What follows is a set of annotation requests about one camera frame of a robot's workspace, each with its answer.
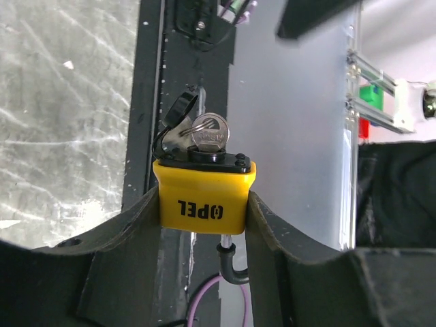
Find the red component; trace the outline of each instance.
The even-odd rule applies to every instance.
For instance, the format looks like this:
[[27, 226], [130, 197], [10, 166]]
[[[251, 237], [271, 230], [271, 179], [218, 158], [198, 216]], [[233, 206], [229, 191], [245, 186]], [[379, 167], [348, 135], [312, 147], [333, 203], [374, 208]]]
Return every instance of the red component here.
[[363, 140], [369, 139], [369, 121], [366, 119], [360, 118], [359, 120], [359, 138]]

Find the black bracket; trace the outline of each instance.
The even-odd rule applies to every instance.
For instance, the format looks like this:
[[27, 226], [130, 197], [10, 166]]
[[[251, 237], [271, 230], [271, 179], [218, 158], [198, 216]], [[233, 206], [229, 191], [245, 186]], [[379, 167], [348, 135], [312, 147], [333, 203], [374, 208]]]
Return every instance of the black bracket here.
[[217, 7], [215, 0], [178, 0], [174, 26], [191, 39], [212, 44]]

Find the hole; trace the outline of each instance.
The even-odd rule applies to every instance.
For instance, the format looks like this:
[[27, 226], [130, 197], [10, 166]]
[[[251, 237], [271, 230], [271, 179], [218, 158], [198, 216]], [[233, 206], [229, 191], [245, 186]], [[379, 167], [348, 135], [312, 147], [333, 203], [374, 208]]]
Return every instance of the hole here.
[[59, 243], [56, 247], [74, 247], [82, 242], [79, 238], [71, 238]]

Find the gray panel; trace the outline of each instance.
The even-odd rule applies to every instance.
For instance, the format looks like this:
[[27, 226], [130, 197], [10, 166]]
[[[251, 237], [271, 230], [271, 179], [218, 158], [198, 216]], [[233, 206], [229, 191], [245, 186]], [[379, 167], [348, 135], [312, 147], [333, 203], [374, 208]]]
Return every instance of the gray panel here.
[[0, 0], [0, 238], [54, 245], [121, 208], [139, 0]]
[[284, 1], [238, 28], [230, 75], [229, 152], [258, 165], [253, 190], [302, 232], [339, 248], [348, 24], [296, 43], [276, 39]]

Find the yellow padlock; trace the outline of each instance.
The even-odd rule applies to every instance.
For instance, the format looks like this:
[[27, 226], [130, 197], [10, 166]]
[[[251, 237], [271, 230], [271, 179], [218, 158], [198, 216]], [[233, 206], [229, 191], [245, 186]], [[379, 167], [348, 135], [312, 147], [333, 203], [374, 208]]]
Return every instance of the yellow padlock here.
[[249, 169], [243, 172], [201, 171], [195, 165], [189, 169], [189, 163], [179, 168], [171, 167], [174, 160], [155, 161], [161, 225], [202, 234], [244, 232], [249, 189], [256, 176], [255, 163], [247, 160]]

